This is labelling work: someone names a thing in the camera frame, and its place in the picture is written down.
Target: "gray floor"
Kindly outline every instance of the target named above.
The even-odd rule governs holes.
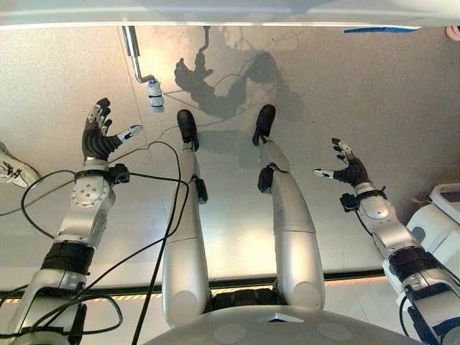
[[[175,114],[190,109],[199,125],[198,160],[209,202],[201,223],[211,278],[275,272],[271,200],[257,190],[258,151],[250,143],[260,107],[272,103],[272,138],[285,151],[318,232],[325,271],[379,267],[381,258],[339,196],[350,189],[320,179],[315,167],[337,168],[331,137],[346,140],[406,222],[413,196],[459,179],[459,45],[442,28],[411,34],[344,34],[339,28],[212,27],[204,50],[206,79],[191,70],[204,44],[202,27],[138,27],[144,74],[162,82],[166,109],[149,110],[135,83],[119,28],[79,27],[0,32],[0,142],[42,174],[78,169],[81,131],[91,105],[112,102],[113,133],[134,123],[142,135],[114,157],[153,139],[180,148]],[[175,175],[161,146],[121,160],[138,173]],[[50,178],[31,197],[64,181]],[[21,191],[0,185],[0,213],[16,208]],[[68,188],[30,207],[56,231]],[[133,178],[116,187],[117,202],[94,259],[92,276],[162,236],[173,187]],[[21,213],[0,218],[0,288],[29,281],[50,241]],[[101,285],[150,280],[157,248],[120,267]]]

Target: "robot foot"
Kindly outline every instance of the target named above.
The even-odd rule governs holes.
[[[252,144],[259,146],[259,137],[261,135],[268,137],[272,128],[273,120],[275,119],[275,107],[271,104],[266,104],[260,109],[257,117],[256,130],[252,137]]]
[[[198,151],[200,143],[196,134],[195,119],[189,110],[183,109],[178,112],[178,126],[182,134],[182,140],[185,143],[193,142],[193,149]]]

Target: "metal rod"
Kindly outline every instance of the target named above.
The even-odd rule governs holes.
[[[135,27],[121,27],[123,31],[124,44],[126,45],[126,51],[128,56],[131,57],[132,67],[134,75],[139,83],[146,83],[147,81],[156,81],[153,75],[146,75],[142,77],[141,68],[137,57],[140,56],[139,46],[137,45],[137,36]]]

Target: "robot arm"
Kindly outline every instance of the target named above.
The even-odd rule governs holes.
[[[399,222],[395,208],[383,190],[374,187],[351,148],[339,139],[332,142],[341,153],[337,157],[348,167],[337,171],[315,169],[314,173],[349,183],[354,188],[354,195],[342,196],[342,205],[346,212],[358,212],[378,250],[389,260],[412,303],[408,312],[420,339],[427,344],[455,344],[453,341],[460,337],[458,282]]]
[[[107,214],[115,201],[112,186],[129,181],[126,168],[122,165],[109,168],[107,159],[124,141],[141,132],[142,127],[132,126],[107,137],[111,125],[111,120],[106,120],[110,113],[109,106],[107,98],[101,99],[87,116],[82,139],[83,169],[75,175],[69,212],[11,320],[9,333],[25,334],[17,337],[14,344],[22,344],[23,341],[29,344],[27,341],[30,339],[37,341],[40,333],[30,333],[35,322],[54,308],[78,297],[106,228]],[[62,332],[78,334],[83,330],[85,314],[86,306],[83,303],[75,304],[50,325],[38,325],[34,331],[47,331],[46,334],[54,332],[51,337]],[[46,339],[50,341],[46,344],[61,344],[51,338]],[[66,339],[69,344],[79,344],[81,336],[67,336]]]

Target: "humanoid robot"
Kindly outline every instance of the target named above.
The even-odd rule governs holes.
[[[113,186],[126,182],[126,172],[109,168],[107,160],[142,128],[132,126],[107,137],[109,112],[105,98],[86,119],[83,169],[75,175],[70,210],[11,320],[9,333],[14,336],[7,344],[78,344],[84,334],[84,301],[62,309],[51,323],[41,320],[84,288],[115,201]],[[178,227],[166,240],[162,278],[163,312],[171,329],[146,344],[418,344],[398,333],[322,311],[324,281],[315,227],[289,162],[270,138],[274,119],[275,107],[264,106],[252,142],[260,147],[259,190],[273,199],[277,282],[272,290],[211,296],[199,218],[199,204],[207,201],[207,192],[195,154],[198,134],[192,113],[179,111],[185,183],[178,187],[178,203],[185,204],[180,221],[179,210],[172,207],[172,224]],[[338,139],[333,143],[349,166],[314,173],[354,188],[354,195],[342,197],[342,204],[359,213],[377,248],[389,259],[412,305],[409,313],[420,338],[427,344],[457,344],[459,282],[398,221],[395,209],[370,182],[351,148]]]

